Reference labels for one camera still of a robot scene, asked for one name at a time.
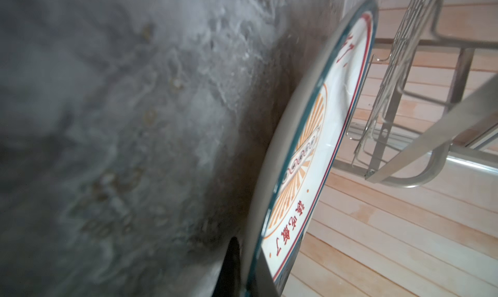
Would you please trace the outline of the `stainless steel dish rack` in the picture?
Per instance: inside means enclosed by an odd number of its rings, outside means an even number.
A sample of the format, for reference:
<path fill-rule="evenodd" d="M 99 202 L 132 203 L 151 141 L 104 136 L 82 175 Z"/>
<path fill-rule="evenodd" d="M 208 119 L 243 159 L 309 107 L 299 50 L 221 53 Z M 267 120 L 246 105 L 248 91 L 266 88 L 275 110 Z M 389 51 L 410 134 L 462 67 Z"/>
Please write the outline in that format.
<path fill-rule="evenodd" d="M 422 186 L 497 174 L 497 0 L 379 0 L 368 75 L 333 171 Z"/>

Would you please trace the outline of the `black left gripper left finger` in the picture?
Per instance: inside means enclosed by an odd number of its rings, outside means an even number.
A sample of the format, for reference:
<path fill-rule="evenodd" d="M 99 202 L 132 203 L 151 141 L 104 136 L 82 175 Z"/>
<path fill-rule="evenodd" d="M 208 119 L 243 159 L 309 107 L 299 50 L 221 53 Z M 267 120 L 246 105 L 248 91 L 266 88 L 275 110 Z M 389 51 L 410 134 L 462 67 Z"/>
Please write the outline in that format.
<path fill-rule="evenodd" d="M 232 237 L 212 297 L 239 296 L 241 287 L 240 254 L 239 241 L 237 237 Z"/>

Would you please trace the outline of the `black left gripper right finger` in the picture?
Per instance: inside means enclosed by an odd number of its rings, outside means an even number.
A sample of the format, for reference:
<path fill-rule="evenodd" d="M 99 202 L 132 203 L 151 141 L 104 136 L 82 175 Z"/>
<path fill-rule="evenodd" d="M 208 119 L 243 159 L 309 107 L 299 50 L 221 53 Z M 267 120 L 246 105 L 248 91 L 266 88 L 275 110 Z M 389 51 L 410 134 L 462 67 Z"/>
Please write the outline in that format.
<path fill-rule="evenodd" d="M 254 296 L 280 297 L 266 263 L 256 267 Z"/>

